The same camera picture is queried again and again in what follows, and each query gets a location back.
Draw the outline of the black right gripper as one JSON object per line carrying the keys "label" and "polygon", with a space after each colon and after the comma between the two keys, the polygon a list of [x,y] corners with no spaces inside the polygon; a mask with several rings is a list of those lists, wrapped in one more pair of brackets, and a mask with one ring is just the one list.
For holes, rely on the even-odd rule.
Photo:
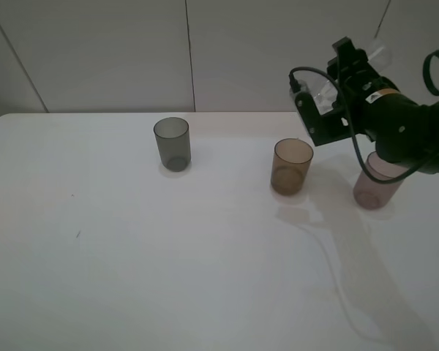
{"label": "black right gripper", "polygon": [[362,118],[365,105],[371,105],[387,94],[400,94],[400,91],[376,71],[366,52],[356,48],[349,37],[338,40],[332,48],[336,57],[328,62],[326,72],[338,83],[342,94],[334,88],[331,107],[343,107],[345,100],[353,125],[359,127],[359,118]]}

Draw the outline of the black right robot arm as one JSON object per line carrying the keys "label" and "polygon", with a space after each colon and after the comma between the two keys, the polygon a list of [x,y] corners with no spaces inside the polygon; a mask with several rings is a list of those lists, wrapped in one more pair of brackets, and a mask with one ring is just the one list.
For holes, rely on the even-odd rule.
{"label": "black right robot arm", "polygon": [[369,63],[345,37],[332,45],[328,74],[338,82],[353,135],[366,135],[386,162],[426,174],[439,173],[439,101],[419,105]]}

